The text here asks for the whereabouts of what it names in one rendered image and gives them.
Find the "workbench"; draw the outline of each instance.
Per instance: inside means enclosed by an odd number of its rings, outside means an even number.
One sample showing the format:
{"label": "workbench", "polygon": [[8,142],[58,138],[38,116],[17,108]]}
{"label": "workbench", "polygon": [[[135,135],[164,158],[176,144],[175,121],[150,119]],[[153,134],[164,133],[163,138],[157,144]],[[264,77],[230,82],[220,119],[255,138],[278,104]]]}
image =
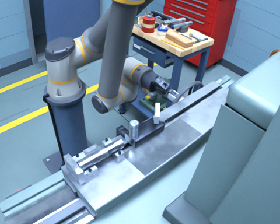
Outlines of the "workbench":
{"label": "workbench", "polygon": [[[205,41],[193,44],[193,46],[185,49],[180,49],[171,44],[165,43],[161,39],[169,41],[171,40],[165,38],[165,36],[159,36],[156,34],[156,29],[154,33],[144,33],[141,29],[134,26],[133,28],[134,34],[134,43],[133,50],[137,53],[143,55],[148,59],[148,66],[153,69],[154,63],[160,65],[163,68],[167,68],[173,65],[173,71],[171,75],[170,86],[172,89],[176,90],[179,88],[181,69],[183,66],[183,62],[193,56],[201,54],[197,75],[195,81],[202,82],[205,68],[208,62],[208,55],[210,47],[214,44],[214,39],[189,28],[188,32],[183,33],[185,36],[189,36],[190,33],[197,36],[200,39],[208,38]],[[169,28],[168,33],[174,32],[173,29]],[[193,92],[199,89],[199,86],[194,86]],[[130,103],[130,105],[137,109],[142,115],[147,118],[153,116],[153,114],[140,105],[139,101],[143,99],[147,94],[139,88],[139,93],[137,99]],[[125,104],[120,105],[119,112],[125,113]]]}

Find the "gray floor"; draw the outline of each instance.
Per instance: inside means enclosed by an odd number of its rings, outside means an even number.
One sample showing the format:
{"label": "gray floor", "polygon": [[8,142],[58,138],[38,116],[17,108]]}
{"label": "gray floor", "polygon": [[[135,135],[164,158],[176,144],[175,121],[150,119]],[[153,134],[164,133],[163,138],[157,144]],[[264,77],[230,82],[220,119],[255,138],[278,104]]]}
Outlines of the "gray floor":
{"label": "gray floor", "polygon": [[[130,55],[144,64],[147,59],[131,50]],[[102,61],[96,61],[79,69],[79,77],[88,87],[99,82]],[[9,75],[0,77],[0,88],[13,84],[46,70],[46,63],[39,62]],[[155,66],[155,71],[165,78],[171,77],[172,66],[163,69]],[[183,64],[179,90],[194,81],[197,67],[188,62]],[[240,78],[225,67],[217,64],[206,69],[203,83],[206,85],[224,75],[233,81]],[[34,112],[45,104],[42,101],[43,90],[48,81],[47,75],[0,94],[0,127],[20,117]],[[116,135],[120,125],[128,127],[131,119],[143,121],[145,118],[127,105],[127,112],[120,115],[117,109],[101,115],[92,104],[94,93],[83,100],[86,132],[91,143],[100,144],[101,140]],[[136,193],[130,199],[105,214],[99,223],[167,223],[162,217],[164,208],[184,192],[194,174],[204,146],[195,151],[165,175]],[[42,159],[58,151],[50,115],[45,113],[28,122],[18,125],[0,134],[0,202],[20,188],[35,184],[48,177]],[[4,223],[0,211],[0,224]]]}

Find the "yellow floor line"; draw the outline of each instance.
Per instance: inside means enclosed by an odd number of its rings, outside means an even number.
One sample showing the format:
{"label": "yellow floor line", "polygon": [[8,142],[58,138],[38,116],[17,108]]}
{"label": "yellow floor line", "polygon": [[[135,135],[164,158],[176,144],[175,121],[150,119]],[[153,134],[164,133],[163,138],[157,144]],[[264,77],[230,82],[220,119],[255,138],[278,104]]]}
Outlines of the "yellow floor line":
{"label": "yellow floor line", "polygon": [[[96,91],[98,87],[99,87],[99,84],[93,85],[93,86],[87,88],[86,89],[86,94],[88,95],[89,93],[92,93],[92,92]],[[40,108],[39,110],[36,110],[36,111],[34,111],[34,112],[30,113],[30,114],[27,114],[27,115],[25,115],[23,117],[18,118],[15,121],[12,121],[12,122],[10,122],[8,124],[5,124],[5,125],[0,127],[0,134],[5,132],[5,131],[7,131],[7,130],[9,130],[9,129],[15,128],[16,126],[18,126],[20,124],[23,124],[23,123],[25,123],[25,122],[27,122],[29,120],[32,120],[32,119],[34,119],[34,118],[36,118],[36,117],[38,117],[38,116],[40,116],[42,114],[45,114],[48,111],[49,111],[48,110],[48,106],[45,106],[43,108]]]}
{"label": "yellow floor line", "polygon": [[44,72],[42,72],[42,73],[38,73],[37,75],[33,75],[33,76],[31,76],[31,77],[28,77],[28,78],[26,78],[26,79],[23,79],[23,80],[21,80],[21,81],[18,81],[18,82],[16,82],[16,83],[11,84],[11,85],[5,86],[5,87],[3,87],[2,89],[0,89],[0,94],[3,93],[3,92],[5,92],[5,91],[8,91],[8,90],[10,90],[10,89],[13,89],[13,88],[15,88],[15,87],[18,87],[18,86],[20,86],[20,85],[23,85],[23,84],[25,84],[25,83],[28,83],[28,82],[30,82],[30,81],[33,81],[33,80],[35,80],[35,79],[38,79],[38,78],[40,78],[40,77],[43,77],[43,76],[45,76],[45,75],[47,75],[47,74],[48,74],[48,71],[44,71]]}

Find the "baseboard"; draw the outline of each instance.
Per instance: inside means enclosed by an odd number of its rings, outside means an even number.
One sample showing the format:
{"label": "baseboard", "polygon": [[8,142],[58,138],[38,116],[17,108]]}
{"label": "baseboard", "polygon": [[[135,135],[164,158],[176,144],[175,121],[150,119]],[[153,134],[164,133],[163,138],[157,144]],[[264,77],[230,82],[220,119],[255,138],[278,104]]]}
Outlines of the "baseboard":
{"label": "baseboard", "polygon": [[31,58],[26,59],[24,61],[20,61],[18,63],[13,64],[13,65],[4,67],[4,68],[0,69],[0,77],[2,77],[4,75],[7,75],[9,73],[15,72],[19,69],[23,69],[25,67],[28,67],[29,65],[32,65],[32,59]]}
{"label": "baseboard", "polygon": [[242,69],[242,68],[236,66],[235,64],[233,64],[233,63],[231,63],[231,62],[229,62],[229,61],[227,61],[227,60],[225,60],[225,59],[219,60],[218,63],[219,63],[221,66],[223,66],[223,67],[225,67],[225,68],[231,70],[232,72],[238,74],[238,75],[241,76],[241,77],[243,77],[245,74],[248,73],[248,72],[245,71],[244,69]]}

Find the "black hose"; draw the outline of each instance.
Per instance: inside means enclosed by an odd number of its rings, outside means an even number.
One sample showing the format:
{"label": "black hose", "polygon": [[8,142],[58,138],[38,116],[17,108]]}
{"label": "black hose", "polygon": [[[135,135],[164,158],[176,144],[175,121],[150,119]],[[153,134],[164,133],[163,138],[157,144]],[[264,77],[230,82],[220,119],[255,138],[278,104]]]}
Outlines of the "black hose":
{"label": "black hose", "polygon": [[186,87],[184,87],[181,92],[179,92],[179,94],[176,96],[175,100],[172,102],[172,105],[177,103],[181,96],[185,94],[185,92],[188,90],[188,89],[191,89],[193,86],[195,85],[199,85],[201,88],[203,87],[203,84],[200,82],[200,81],[194,81],[192,83],[189,83]]}

